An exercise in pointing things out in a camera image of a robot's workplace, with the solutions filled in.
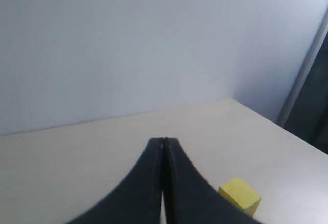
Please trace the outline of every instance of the white table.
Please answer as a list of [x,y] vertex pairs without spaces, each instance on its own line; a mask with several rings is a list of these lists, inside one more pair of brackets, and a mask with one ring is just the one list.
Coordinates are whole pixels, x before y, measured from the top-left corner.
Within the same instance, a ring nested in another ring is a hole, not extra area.
[[177,137],[215,189],[250,184],[263,223],[328,223],[328,156],[233,99],[0,137],[0,223],[67,222],[161,136]]

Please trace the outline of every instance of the table surface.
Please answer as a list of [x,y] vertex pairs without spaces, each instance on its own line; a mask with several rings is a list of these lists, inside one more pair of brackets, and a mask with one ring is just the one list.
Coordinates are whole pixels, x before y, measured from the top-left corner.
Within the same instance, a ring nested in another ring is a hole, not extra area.
[[233,99],[0,137],[0,223],[66,223],[163,136],[215,189],[251,185],[263,223],[328,223],[328,157]]

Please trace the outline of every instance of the white wall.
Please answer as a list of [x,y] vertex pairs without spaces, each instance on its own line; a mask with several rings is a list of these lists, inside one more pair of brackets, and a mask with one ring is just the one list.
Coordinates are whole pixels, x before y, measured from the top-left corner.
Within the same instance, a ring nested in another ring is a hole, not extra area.
[[0,134],[233,96],[275,120],[328,0],[0,0]]

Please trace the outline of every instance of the yellow cube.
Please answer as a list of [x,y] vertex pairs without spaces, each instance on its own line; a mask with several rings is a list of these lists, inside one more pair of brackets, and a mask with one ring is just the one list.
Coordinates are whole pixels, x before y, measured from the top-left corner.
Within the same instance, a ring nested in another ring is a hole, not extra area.
[[232,179],[221,185],[218,192],[231,204],[242,209],[250,216],[255,214],[262,199],[256,191],[240,178]]

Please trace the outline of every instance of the yellow block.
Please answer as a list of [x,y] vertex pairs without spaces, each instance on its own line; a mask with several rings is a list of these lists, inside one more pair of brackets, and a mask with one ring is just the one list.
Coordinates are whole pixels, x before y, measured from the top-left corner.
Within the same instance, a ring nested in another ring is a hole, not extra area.
[[240,178],[232,179],[221,185],[218,192],[231,204],[242,209],[250,216],[255,214],[262,199],[256,191]]

